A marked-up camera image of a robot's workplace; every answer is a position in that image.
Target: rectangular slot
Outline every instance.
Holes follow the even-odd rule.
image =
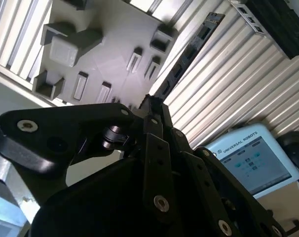
[[[259,26],[255,26],[256,31],[258,31],[259,33],[263,33],[262,29]]]
[[[145,79],[150,80],[150,79],[153,78],[153,76],[154,76],[156,70],[157,70],[157,69],[159,68],[159,66],[160,66],[159,63],[158,63],[159,60],[160,60],[160,58],[153,58],[153,59],[152,59],[152,61],[151,61],[150,65],[149,65],[149,67],[147,68],[147,70],[146,70],[146,72],[145,72],[145,74],[144,74]]]
[[[179,75],[183,71],[183,68],[179,64],[177,64],[171,71],[173,72],[175,79],[178,79]]]
[[[111,91],[111,84],[104,81],[101,85],[101,90],[100,90],[99,96],[96,100],[96,103],[97,104],[105,103],[110,94],[110,91]]]
[[[245,8],[243,8],[243,7],[238,7],[237,9],[240,10],[241,13],[243,13],[243,14],[247,14],[247,11],[246,11]]]
[[[203,27],[202,30],[199,32],[198,37],[199,37],[200,39],[204,40],[204,39],[207,37],[207,35],[208,35],[208,33],[209,33],[210,31],[211,31],[210,28],[208,28],[208,27]]]
[[[167,81],[167,86],[163,91],[163,95],[165,95],[169,91],[169,88],[170,88],[170,83],[169,83],[169,81]]]
[[[126,66],[126,70],[132,73],[136,72],[137,67],[140,64],[141,58],[142,58],[142,49],[135,48],[129,63]]]
[[[195,55],[195,53],[197,52],[197,50],[193,47],[190,47],[190,48],[187,48],[185,51],[184,51],[184,55],[185,57],[187,58],[187,60],[191,60],[193,58],[193,56]]]
[[[252,17],[248,17],[248,20],[251,22],[251,23],[255,23],[254,19]]]
[[[150,75],[149,75],[149,79],[151,79],[151,77],[153,76],[155,70],[156,70],[156,66],[154,66],[153,69],[151,70]]]
[[[88,74],[79,72],[77,75],[77,87],[74,93],[74,99],[81,100],[83,92],[85,90]]]

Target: white tablet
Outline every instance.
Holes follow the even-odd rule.
[[[255,198],[299,179],[299,170],[262,124],[229,132],[205,147]]]

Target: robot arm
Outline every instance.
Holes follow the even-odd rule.
[[[71,164],[113,150],[123,158],[66,186]],[[151,96],[134,112],[112,103],[3,114],[0,190],[25,213],[31,237],[286,236]]]

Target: silver screw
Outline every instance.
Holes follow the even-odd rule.
[[[120,127],[118,127],[118,126],[111,126],[110,130],[112,132],[119,133],[120,132]]]
[[[231,210],[233,210],[233,211],[236,211],[236,207],[234,206],[234,204],[230,201],[230,200],[228,200],[227,198],[222,198],[222,202],[227,206],[227,207],[229,207]]]
[[[210,156],[210,154],[209,154],[208,151],[206,151],[206,150],[203,150],[203,154],[204,154],[205,156],[207,156],[207,157]]]
[[[124,115],[129,115],[129,112],[127,112],[126,110],[121,110],[121,113],[123,113]]]
[[[157,195],[154,197],[154,205],[161,212],[169,211],[169,203],[162,195]]]
[[[232,236],[232,229],[224,220],[219,220],[219,227],[226,236]]]
[[[183,136],[184,136],[183,133],[180,132],[180,131],[176,131],[176,134],[177,134],[178,136],[180,136],[180,137],[183,137]]]
[[[155,119],[151,119],[151,121],[153,122],[153,123],[155,123],[155,124],[158,124],[158,122],[155,120]]]
[[[17,127],[24,132],[35,132],[38,129],[37,124],[31,120],[20,120]]]
[[[111,144],[110,142],[107,142],[107,141],[104,140],[104,141],[102,142],[102,146],[103,146],[104,148],[106,148],[107,150],[111,150],[113,144]]]
[[[281,234],[281,232],[279,231],[278,228],[276,228],[275,226],[272,226],[272,229],[273,229],[273,231],[276,232],[276,234],[277,234],[278,236],[282,237],[282,234]]]

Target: touchscreen display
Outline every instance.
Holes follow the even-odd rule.
[[[223,158],[221,163],[252,195],[291,178],[262,137]]]

